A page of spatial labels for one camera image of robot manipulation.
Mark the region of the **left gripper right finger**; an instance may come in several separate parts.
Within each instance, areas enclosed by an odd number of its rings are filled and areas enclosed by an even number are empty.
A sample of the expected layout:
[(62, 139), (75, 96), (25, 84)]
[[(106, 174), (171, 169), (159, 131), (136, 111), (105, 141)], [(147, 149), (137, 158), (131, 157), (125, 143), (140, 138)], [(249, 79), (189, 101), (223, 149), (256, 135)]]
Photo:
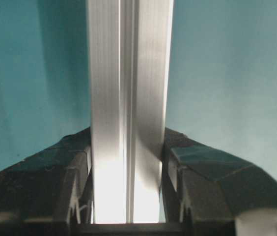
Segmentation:
[(162, 197), (167, 222), (193, 236), (277, 233), (277, 181), (257, 165), (166, 129)]

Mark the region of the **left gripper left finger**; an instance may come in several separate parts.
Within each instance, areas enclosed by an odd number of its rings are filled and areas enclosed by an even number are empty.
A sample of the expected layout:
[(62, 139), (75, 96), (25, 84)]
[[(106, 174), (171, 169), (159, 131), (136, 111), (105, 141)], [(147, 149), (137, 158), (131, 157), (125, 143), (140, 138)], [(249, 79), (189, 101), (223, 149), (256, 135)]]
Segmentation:
[(69, 236), (91, 222), (90, 129), (0, 171), (0, 236)]

